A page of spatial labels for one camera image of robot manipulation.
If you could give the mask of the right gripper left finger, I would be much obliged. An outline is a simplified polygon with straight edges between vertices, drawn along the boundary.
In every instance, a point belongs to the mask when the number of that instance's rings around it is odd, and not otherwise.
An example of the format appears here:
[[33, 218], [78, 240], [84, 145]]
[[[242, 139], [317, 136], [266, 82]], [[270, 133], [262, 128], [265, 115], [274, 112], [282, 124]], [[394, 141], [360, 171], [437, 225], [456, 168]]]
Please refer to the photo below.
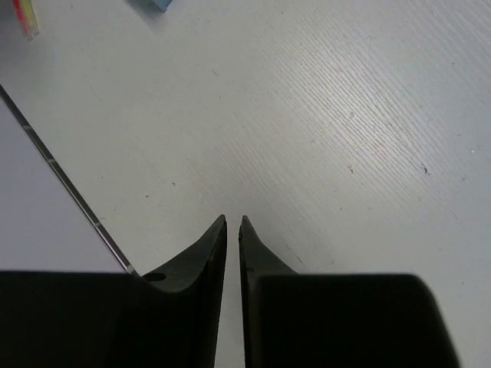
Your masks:
[[3, 367], [212, 367], [227, 252], [224, 216], [153, 271], [4, 271]]

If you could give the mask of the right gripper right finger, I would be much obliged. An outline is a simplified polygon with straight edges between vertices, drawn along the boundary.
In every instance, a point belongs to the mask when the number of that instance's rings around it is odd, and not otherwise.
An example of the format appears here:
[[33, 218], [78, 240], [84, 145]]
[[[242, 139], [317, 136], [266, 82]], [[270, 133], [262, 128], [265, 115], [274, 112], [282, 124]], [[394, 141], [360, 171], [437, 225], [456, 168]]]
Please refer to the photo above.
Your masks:
[[412, 274], [299, 274], [243, 218], [248, 367], [457, 367], [428, 286]]

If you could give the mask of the yellow pink highlighter pen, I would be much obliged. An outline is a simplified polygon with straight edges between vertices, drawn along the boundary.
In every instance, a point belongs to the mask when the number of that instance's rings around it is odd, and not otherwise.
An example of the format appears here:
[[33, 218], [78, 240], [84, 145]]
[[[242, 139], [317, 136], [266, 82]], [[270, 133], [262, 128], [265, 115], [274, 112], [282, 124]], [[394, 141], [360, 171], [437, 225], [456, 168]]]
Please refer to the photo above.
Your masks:
[[30, 41], [39, 34], [35, 10], [31, 0], [12, 0], [23, 35]]

